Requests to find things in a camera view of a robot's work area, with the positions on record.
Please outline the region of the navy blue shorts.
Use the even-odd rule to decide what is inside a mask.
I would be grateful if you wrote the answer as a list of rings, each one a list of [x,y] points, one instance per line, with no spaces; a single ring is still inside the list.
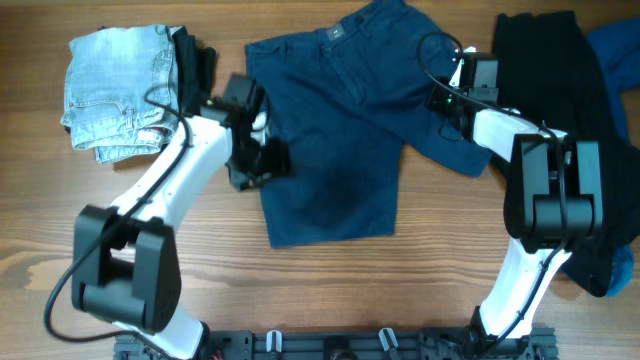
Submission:
[[[291,171],[268,182],[261,203],[275,248],[390,235],[405,146],[477,177],[486,148],[461,138],[427,98],[454,72],[454,47],[403,1],[374,1],[329,28],[245,48],[266,90],[269,130]]]

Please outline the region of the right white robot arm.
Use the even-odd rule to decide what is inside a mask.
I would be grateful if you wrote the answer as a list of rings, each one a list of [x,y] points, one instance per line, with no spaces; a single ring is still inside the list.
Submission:
[[[498,61],[456,49],[455,72],[436,77],[430,108],[444,113],[460,138],[506,161],[503,218],[510,236],[496,283],[476,309],[468,347],[490,352],[527,337],[556,272],[603,223],[600,149],[594,140],[536,124],[498,105]]]

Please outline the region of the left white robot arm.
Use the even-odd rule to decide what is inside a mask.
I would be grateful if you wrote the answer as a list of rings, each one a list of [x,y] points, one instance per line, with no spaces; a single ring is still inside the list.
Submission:
[[[208,326],[180,305],[176,233],[221,167],[238,191],[290,170],[287,146],[270,136],[270,103],[252,77],[233,75],[220,97],[180,116],[164,152],[106,208],[88,205],[61,278],[75,309],[117,326],[117,359],[219,359]]]

